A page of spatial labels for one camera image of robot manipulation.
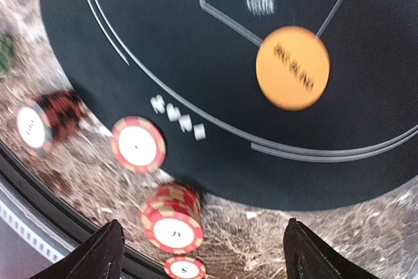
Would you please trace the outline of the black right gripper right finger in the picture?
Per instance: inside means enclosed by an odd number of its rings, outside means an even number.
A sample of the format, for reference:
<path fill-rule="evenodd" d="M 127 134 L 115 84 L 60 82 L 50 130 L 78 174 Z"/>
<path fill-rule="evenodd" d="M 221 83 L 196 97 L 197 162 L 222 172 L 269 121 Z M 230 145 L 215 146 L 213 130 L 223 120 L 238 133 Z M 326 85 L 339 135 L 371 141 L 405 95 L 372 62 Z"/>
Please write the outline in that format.
<path fill-rule="evenodd" d="M 283 250 L 288 278 L 375 278 L 336 252 L 295 218 L 288 221 Z"/>

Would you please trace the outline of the orange big blind button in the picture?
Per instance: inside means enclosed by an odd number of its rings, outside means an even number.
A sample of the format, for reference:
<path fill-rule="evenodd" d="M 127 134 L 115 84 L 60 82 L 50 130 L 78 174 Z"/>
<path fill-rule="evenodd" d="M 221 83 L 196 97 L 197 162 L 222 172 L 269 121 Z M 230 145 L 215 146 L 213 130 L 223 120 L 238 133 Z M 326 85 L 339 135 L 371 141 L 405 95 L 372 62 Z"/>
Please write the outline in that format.
<path fill-rule="evenodd" d="M 324 93 L 330 59 L 322 40 L 299 26 L 281 27 L 259 47 L 255 70 L 264 96 L 276 107 L 304 110 Z"/>

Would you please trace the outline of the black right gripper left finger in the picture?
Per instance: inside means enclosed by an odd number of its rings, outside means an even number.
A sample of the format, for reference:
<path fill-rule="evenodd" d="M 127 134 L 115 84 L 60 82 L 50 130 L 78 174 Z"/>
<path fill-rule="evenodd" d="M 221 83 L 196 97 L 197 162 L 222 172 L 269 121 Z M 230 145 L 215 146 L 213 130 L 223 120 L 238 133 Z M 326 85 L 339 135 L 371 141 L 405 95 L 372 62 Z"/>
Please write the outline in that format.
<path fill-rule="evenodd" d="M 118 220 L 112 220 L 68 256 L 32 276 L 32 279 L 119 278 L 123 254 L 123 227 Z"/>

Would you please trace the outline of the black red poker chip stack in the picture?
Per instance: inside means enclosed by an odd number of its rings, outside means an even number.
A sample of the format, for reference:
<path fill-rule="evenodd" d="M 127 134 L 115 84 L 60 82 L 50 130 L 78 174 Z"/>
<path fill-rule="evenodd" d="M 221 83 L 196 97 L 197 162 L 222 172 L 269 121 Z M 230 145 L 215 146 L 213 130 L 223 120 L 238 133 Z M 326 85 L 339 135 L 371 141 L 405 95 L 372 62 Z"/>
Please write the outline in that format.
<path fill-rule="evenodd" d="M 28 97 L 16 115 L 16 134 L 32 156 L 48 154 L 53 146 L 75 135 L 83 117 L 74 90 Z"/>

